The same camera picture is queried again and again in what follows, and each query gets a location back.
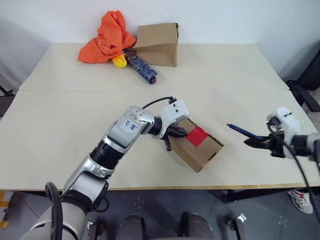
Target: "metal bracket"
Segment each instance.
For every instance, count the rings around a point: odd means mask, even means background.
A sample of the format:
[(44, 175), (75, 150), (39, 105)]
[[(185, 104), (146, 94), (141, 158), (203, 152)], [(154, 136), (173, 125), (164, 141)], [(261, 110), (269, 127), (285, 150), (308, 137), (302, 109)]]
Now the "metal bracket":
[(247, 220), (246, 216), (241, 213), (239, 216), (235, 218), (231, 218), (228, 220), (228, 224), (232, 231), (235, 231), (236, 237), (238, 240), (246, 240), (245, 229), (244, 229), (244, 221)]
[(97, 237), (101, 236), (104, 230), (102, 224), (95, 223), (90, 220), (88, 220), (86, 227), (88, 228), (88, 231), (89, 231), (88, 235), (90, 240), (97, 240)]

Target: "table edge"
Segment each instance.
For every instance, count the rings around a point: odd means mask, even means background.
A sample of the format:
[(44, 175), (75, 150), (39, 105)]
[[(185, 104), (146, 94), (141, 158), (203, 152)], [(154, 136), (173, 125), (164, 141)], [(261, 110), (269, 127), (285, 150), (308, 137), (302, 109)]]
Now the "table edge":
[[(319, 184), (310, 183), (310, 187), (320, 187)], [(260, 185), (225, 185), (225, 186), (142, 186), (142, 187), (110, 187), (109, 191), (138, 191), (138, 190), (240, 190), (240, 189), (292, 189), (304, 188), (303, 183), (260, 184)], [(1, 188), (12, 192), (39, 192), (45, 189), (39, 188)]]

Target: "red label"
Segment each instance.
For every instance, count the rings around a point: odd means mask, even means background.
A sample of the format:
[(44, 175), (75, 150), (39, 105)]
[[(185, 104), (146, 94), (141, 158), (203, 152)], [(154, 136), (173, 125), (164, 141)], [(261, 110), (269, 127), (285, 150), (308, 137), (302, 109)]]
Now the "red label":
[(196, 126), (185, 138), (195, 147), (198, 147), (209, 134)]

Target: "sticker on robot arm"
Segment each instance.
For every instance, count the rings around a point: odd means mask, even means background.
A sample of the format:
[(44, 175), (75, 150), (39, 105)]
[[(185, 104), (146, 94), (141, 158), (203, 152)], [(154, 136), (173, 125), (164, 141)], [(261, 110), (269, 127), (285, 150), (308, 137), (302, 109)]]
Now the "sticker on robot arm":
[(127, 119), (123, 121), (120, 128), (125, 133), (135, 133), (139, 129), (139, 126), (134, 121)]

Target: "blue patterned cylinder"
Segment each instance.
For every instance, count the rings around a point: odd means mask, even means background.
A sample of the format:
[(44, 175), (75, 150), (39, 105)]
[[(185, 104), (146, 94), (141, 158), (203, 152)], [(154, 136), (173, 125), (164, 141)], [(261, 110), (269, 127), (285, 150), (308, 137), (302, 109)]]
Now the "blue patterned cylinder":
[(154, 84), (156, 82), (156, 75), (158, 74), (153, 70), (145, 61), (137, 56), (133, 49), (126, 48), (123, 50), (127, 63), (136, 70), (148, 83)]

